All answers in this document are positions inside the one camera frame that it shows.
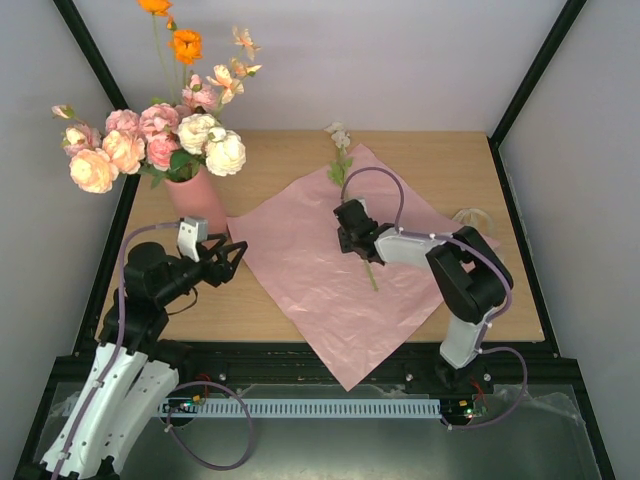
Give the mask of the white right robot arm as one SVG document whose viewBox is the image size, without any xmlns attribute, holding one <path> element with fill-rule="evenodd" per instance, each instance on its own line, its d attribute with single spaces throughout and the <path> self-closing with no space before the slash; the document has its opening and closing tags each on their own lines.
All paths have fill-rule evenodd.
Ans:
<svg viewBox="0 0 640 480">
<path fill-rule="evenodd" d="M 447 391 L 460 390 L 471 379 L 469 364 L 481 353 L 490 324 L 511 305 L 514 282 L 504 263 L 468 225 L 453 233 L 410 232 L 373 220 L 356 199 L 338 206 L 334 216 L 342 252 L 369 263 L 398 263 L 431 272 L 451 312 L 436 379 Z"/>
</svg>

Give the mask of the pink double rose stem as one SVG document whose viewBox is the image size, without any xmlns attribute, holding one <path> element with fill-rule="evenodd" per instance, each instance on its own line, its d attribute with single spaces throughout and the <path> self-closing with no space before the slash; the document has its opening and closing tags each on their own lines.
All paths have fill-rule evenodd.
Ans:
<svg viewBox="0 0 640 480">
<path fill-rule="evenodd" d="M 147 160 L 159 171 L 169 169 L 171 156 L 179 149 L 179 122 L 178 111 L 168 103 L 154 104 L 140 115 L 139 129 L 146 139 Z"/>
</svg>

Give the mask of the peach rose stem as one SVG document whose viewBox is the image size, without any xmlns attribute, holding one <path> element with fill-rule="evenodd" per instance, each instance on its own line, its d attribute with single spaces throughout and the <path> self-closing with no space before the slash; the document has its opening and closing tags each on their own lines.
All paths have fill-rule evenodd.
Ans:
<svg viewBox="0 0 640 480">
<path fill-rule="evenodd" d="M 139 172 L 145 150 L 141 136 L 113 130 L 103 139 L 101 148 L 85 148 L 71 157 L 70 177 L 85 192 L 107 193 L 120 174 Z"/>
</svg>

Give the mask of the pink carnation stem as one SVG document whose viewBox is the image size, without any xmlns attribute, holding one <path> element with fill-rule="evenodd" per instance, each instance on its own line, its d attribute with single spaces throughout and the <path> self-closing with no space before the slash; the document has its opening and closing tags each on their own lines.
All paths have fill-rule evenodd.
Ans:
<svg viewBox="0 0 640 480">
<path fill-rule="evenodd" d="M 106 118 L 105 129 L 107 133 L 119 131 L 137 136 L 140 132 L 139 122 L 140 116 L 132 110 L 114 110 Z"/>
</svg>

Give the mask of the cream ribbon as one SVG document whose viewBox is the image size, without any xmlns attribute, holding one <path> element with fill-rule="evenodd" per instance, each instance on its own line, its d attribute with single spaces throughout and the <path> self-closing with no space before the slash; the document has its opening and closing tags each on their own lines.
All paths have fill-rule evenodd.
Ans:
<svg viewBox="0 0 640 480">
<path fill-rule="evenodd" d="M 495 222 L 493 217 L 479 208 L 463 208 L 453 215 L 452 220 L 478 230 L 489 237 L 495 236 Z"/>
</svg>

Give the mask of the orange poppy stem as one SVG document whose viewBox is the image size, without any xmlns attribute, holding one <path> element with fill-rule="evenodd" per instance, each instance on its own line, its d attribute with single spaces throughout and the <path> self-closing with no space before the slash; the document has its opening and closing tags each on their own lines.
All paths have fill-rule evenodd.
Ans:
<svg viewBox="0 0 640 480">
<path fill-rule="evenodd" d="M 178 27 L 171 12 L 172 1 L 139 0 L 137 4 L 151 18 L 156 53 L 170 95 L 177 100 L 177 94 L 187 87 L 189 68 L 203 58 L 202 36 Z"/>
</svg>

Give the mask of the white rose stem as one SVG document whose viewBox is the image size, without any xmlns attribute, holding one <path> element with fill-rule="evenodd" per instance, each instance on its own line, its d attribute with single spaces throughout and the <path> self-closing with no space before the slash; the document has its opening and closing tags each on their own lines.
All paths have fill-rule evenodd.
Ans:
<svg viewBox="0 0 640 480">
<path fill-rule="evenodd" d="M 226 129 L 211 114 L 192 114 L 178 125 L 181 147 L 204 160 L 207 170 L 220 177 L 239 173 L 246 163 L 246 147 L 241 136 Z"/>
</svg>

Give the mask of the pale peach poppy stem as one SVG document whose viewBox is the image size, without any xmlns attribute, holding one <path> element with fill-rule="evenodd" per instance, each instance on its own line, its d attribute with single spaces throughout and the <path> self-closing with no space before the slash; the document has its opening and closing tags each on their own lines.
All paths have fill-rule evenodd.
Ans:
<svg viewBox="0 0 640 480">
<path fill-rule="evenodd" d="M 182 89 L 182 105 L 191 112 L 204 112 L 216 117 L 237 96 L 244 93 L 247 79 L 253 78 L 262 65 L 255 62 L 261 50 L 248 28 L 232 28 L 233 44 L 239 48 L 237 55 L 226 64 L 216 64 L 212 74 L 205 77 L 191 74 Z"/>
</svg>

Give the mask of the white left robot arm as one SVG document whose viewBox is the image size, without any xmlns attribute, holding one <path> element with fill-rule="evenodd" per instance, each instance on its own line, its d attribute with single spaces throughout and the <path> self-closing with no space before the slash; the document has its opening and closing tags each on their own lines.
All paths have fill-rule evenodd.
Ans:
<svg viewBox="0 0 640 480">
<path fill-rule="evenodd" d="M 19 479 L 117 479 L 165 398 L 188 388 L 188 346 L 160 335 L 167 307 L 204 282 L 228 283 L 248 245 L 181 224 L 178 255 L 156 242 L 119 253 L 119 286 L 104 318 L 91 369 L 65 425 Z"/>
</svg>

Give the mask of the white blossom fuzzy stem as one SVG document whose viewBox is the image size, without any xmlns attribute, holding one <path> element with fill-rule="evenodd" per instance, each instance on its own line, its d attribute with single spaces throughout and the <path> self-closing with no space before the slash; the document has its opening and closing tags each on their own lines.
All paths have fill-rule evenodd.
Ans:
<svg viewBox="0 0 640 480">
<path fill-rule="evenodd" d="M 347 200 L 350 200 L 345 184 L 349 169 L 353 164 L 353 157 L 349 156 L 347 152 L 347 148 L 351 144 L 351 137 L 349 132 L 344 127 L 343 123 L 339 121 L 332 122 L 324 128 L 324 131 L 330 135 L 330 138 L 333 141 L 336 150 L 335 159 L 329 163 L 327 176 L 333 184 L 341 188 L 340 202 L 342 204 Z M 342 227 L 338 229 L 338 236 L 342 250 L 345 250 L 346 247 L 351 246 L 350 241 L 347 239 L 346 233 L 343 231 Z M 366 260 L 363 260 L 363 265 L 373 291 L 378 292 L 379 287 L 370 264 Z"/>
</svg>

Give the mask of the pink wrapping paper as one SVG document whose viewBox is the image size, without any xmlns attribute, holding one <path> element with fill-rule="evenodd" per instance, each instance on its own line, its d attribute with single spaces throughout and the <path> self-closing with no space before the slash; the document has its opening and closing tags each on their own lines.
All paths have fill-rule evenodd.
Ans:
<svg viewBox="0 0 640 480">
<path fill-rule="evenodd" d="M 365 267 L 339 247 L 340 189 L 321 168 L 228 220 L 244 260 L 345 390 L 351 390 L 426 321 L 443 299 L 425 269 Z"/>
</svg>

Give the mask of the pink cylindrical vase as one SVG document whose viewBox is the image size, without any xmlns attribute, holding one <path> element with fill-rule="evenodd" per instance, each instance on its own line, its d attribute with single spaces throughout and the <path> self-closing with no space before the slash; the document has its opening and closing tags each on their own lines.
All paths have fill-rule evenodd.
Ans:
<svg viewBox="0 0 640 480">
<path fill-rule="evenodd" d="M 211 180 L 211 175 L 201 167 L 184 182 L 164 181 L 170 202 L 178 217 L 200 217 L 208 222 L 210 234 L 226 233 L 227 215 L 223 203 Z"/>
</svg>

